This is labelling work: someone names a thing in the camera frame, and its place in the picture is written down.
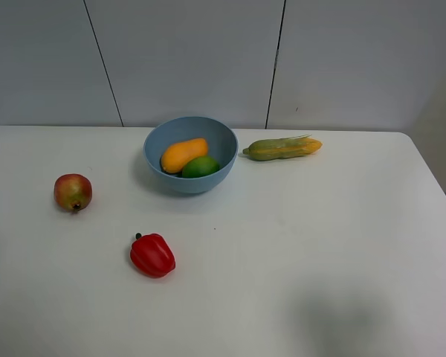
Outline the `red bell pepper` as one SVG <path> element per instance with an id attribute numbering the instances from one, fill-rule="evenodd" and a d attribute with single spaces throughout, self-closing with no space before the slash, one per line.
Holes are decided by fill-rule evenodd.
<path id="1" fill-rule="evenodd" d="M 159 234 L 135 234 L 129 257 L 134 266 L 151 278 L 168 275 L 176 267 L 175 256 Z"/>

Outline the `blue bowl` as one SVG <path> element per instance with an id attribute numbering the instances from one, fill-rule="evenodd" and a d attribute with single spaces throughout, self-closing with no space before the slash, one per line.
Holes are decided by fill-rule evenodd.
<path id="1" fill-rule="evenodd" d="M 183 178 L 180 173 L 165 173 L 161 156 L 172 144 L 190 139 L 207 141 L 209 155 L 220 165 L 215 173 L 200 178 Z M 238 140 L 225 124 L 205 117 L 176 118 L 154 128 L 143 145 L 143 156 L 161 186 L 178 193 L 197 194 L 212 190 L 230 172 L 238 154 Z"/>

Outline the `red green pomegranate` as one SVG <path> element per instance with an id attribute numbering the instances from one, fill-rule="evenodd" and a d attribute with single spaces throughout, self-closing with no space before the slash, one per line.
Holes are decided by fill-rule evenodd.
<path id="1" fill-rule="evenodd" d="M 54 184 L 54 200 L 65 211 L 83 210 L 92 200 L 91 182 L 77 173 L 60 176 Z"/>

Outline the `corn cob with green husk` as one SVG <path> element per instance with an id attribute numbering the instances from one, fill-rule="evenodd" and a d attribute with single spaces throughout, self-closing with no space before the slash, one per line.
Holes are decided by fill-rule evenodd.
<path id="1" fill-rule="evenodd" d="M 322 145 L 321 141 L 309 135 L 264 139 L 253 142 L 248 148 L 242 150 L 242 154 L 255 161 L 272 161 L 311 155 Z"/>

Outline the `yellow mango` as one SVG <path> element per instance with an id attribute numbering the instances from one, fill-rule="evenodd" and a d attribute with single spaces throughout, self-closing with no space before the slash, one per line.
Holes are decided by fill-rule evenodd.
<path id="1" fill-rule="evenodd" d="M 208 143 L 204 138 L 194 138 L 172 144 L 161 156 L 161 167 L 165 173 L 179 173 L 190 161 L 205 156 L 208 151 Z"/>

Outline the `green lime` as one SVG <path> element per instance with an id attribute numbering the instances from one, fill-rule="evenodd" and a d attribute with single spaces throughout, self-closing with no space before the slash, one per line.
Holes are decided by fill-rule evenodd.
<path id="1" fill-rule="evenodd" d="M 200 178 L 220 170 L 218 161 L 205 155 L 189 161 L 181 171 L 181 177 L 186 179 Z"/>

